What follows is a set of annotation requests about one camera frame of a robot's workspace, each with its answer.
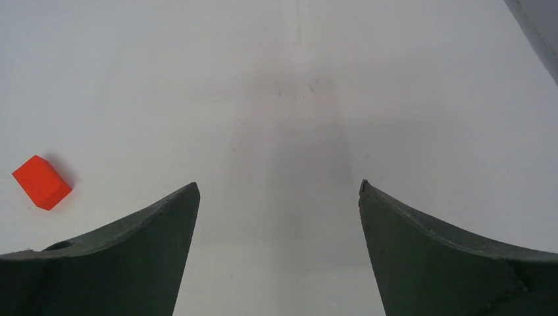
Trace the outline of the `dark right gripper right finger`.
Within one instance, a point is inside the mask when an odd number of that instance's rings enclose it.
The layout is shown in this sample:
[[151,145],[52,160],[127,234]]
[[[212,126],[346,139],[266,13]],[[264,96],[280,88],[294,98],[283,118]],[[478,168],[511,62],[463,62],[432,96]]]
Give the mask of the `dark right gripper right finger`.
[[364,180],[363,232],[387,315],[556,315],[557,254],[492,240]]

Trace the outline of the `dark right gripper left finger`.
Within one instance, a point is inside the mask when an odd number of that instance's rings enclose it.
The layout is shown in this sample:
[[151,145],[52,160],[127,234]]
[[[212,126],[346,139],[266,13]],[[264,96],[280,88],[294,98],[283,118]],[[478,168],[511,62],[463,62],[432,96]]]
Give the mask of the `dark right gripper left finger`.
[[172,315],[199,204],[191,183],[44,250],[3,254],[1,314]]

